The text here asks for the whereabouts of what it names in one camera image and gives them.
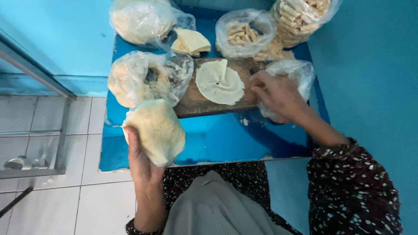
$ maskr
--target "floor tile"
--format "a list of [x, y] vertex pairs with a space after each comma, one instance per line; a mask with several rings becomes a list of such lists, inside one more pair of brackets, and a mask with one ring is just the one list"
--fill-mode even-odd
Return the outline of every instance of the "floor tile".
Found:
[[82, 185], [99, 184], [119, 181], [131, 181], [129, 171], [99, 172], [100, 152], [102, 148], [102, 135], [89, 135], [87, 140], [86, 158], [84, 160]]
[[39, 96], [31, 130], [61, 129], [64, 104], [61, 96]]
[[16, 192], [19, 179], [0, 179], [0, 193]]
[[134, 216], [132, 181], [81, 186], [75, 235], [126, 234]]
[[59, 135], [31, 136], [29, 137], [26, 158], [29, 161], [45, 159], [50, 165], [55, 164], [58, 149]]
[[76, 101], [71, 102], [67, 135], [87, 134], [91, 105], [91, 97], [77, 97]]
[[83, 174], [84, 156], [86, 152], [87, 135], [67, 135], [64, 145], [64, 158], [66, 159], [65, 175], [39, 176], [35, 178], [20, 179], [18, 191], [29, 187], [34, 181], [35, 189], [78, 186], [81, 184]]
[[308, 174], [310, 158], [266, 161], [271, 210], [302, 234], [309, 234]]
[[0, 95], [0, 132], [29, 131], [36, 96]]
[[79, 193], [80, 186], [32, 191], [13, 208], [8, 234], [74, 235]]
[[106, 98], [94, 97], [90, 111], [89, 134], [101, 134], [106, 113]]
[[4, 170], [4, 163], [18, 156], [26, 155], [29, 137], [0, 137], [0, 170]]
[[[9, 203], [15, 199], [16, 193], [2, 193], [0, 194], [0, 209], [3, 209]], [[7, 228], [9, 227], [10, 216], [12, 215], [11, 209], [3, 217], [0, 218], [0, 234], [6, 234]]]

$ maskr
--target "wooden board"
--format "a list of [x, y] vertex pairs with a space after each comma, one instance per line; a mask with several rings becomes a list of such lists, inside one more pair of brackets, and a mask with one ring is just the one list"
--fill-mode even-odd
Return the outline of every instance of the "wooden board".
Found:
[[244, 97], [235, 105], [221, 105], [206, 99], [196, 85], [196, 69], [203, 63], [221, 60], [221, 58], [194, 59], [194, 72], [190, 85], [183, 98], [174, 107], [178, 118], [188, 118], [193, 116], [203, 116], [221, 114], [236, 110], [250, 109], [257, 107], [257, 97], [250, 90], [250, 76], [261, 69], [265, 69], [263, 63], [255, 62], [252, 58], [241, 60], [229, 59], [228, 67], [237, 71], [241, 80], [244, 82]]

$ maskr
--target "blue tabletop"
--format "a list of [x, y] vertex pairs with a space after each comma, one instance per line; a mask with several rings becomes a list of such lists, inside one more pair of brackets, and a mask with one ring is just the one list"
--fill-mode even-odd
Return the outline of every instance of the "blue tabletop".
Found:
[[[215, 24], [226, 12], [187, 6], [180, 8], [195, 16], [197, 31], [212, 44], [212, 51], [202, 57], [222, 57], [215, 48]], [[128, 43], [116, 35], [113, 61], [138, 50], [155, 54], [165, 53], [163, 50], [145, 49]], [[307, 43], [302, 43], [292, 50], [296, 59], [312, 61]], [[320, 115], [329, 122], [317, 79], [314, 87]], [[110, 91], [107, 94], [106, 108], [99, 170], [127, 169], [128, 146], [120, 126], [128, 109], [121, 106]], [[303, 129], [293, 123], [277, 125], [261, 116], [258, 109], [184, 118], [180, 119], [180, 123], [186, 132], [186, 146], [174, 161], [174, 165], [251, 161], [265, 159], [266, 156], [270, 159], [310, 156], [308, 149], [312, 141]]]

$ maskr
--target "dark red polka dot sleeve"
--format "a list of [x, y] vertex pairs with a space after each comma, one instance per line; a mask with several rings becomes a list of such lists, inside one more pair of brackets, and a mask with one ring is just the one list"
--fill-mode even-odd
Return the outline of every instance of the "dark red polka dot sleeve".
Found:
[[358, 143], [317, 148], [307, 165], [311, 234], [399, 234], [399, 196]]

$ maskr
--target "ball of dough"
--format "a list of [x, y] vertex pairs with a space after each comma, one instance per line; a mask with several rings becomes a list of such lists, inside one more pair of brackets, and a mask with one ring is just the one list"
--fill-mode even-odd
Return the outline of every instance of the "ball of dough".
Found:
[[138, 130], [141, 147], [157, 166], [171, 164], [184, 150], [186, 133], [170, 104], [163, 100], [146, 100], [127, 113], [122, 127]]
[[114, 0], [109, 14], [117, 33], [136, 44], [161, 41], [176, 24], [172, 7], [166, 0]]
[[165, 99], [172, 107], [180, 101], [193, 74], [193, 59], [133, 51], [117, 59], [107, 86], [120, 105], [138, 106], [144, 100]]

